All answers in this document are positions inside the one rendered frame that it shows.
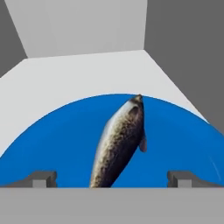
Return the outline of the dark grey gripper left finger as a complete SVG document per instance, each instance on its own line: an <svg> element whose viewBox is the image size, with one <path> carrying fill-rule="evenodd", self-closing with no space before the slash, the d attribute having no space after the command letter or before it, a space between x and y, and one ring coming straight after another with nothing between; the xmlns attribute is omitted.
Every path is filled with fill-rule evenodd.
<svg viewBox="0 0 224 224"><path fill-rule="evenodd" d="M47 188L47 187L56 187L56 171L34 171L29 174L27 177L20 180L11 182L4 187L21 187L21 188Z"/></svg>

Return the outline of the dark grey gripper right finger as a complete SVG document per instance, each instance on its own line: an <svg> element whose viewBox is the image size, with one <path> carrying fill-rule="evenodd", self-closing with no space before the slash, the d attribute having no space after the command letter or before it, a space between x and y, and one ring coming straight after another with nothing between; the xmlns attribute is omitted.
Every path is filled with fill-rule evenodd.
<svg viewBox="0 0 224 224"><path fill-rule="evenodd" d="M221 185L198 178L190 171L168 171L168 187L221 187Z"/></svg>

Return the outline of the brown speckled fish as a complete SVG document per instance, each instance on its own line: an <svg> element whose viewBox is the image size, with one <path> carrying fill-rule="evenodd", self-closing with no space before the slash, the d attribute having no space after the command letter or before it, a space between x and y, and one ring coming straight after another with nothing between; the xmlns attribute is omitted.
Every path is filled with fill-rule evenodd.
<svg viewBox="0 0 224 224"><path fill-rule="evenodd" d="M111 187L137 147L147 151L144 101L140 94L128 99L107 121L95 153L89 187Z"/></svg>

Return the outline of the white fridge shelf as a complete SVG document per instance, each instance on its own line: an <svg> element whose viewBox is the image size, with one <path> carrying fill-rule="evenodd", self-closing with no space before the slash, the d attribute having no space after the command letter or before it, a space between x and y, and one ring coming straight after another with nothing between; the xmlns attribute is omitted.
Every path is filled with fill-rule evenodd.
<svg viewBox="0 0 224 224"><path fill-rule="evenodd" d="M24 59L0 78L0 156L48 113L107 94L150 96L203 116L145 50Z"/></svg>

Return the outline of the blue round plate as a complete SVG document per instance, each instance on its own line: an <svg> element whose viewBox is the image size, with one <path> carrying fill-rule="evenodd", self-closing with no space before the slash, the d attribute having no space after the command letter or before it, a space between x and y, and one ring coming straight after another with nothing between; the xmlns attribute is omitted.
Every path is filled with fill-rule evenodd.
<svg viewBox="0 0 224 224"><path fill-rule="evenodd" d="M128 100L108 94L72 102L39 119L0 157L0 186L55 171L60 187L86 187L105 122ZM117 187L165 187L169 171L190 171L224 186L224 135L193 113L145 97L148 150L137 151Z"/></svg>

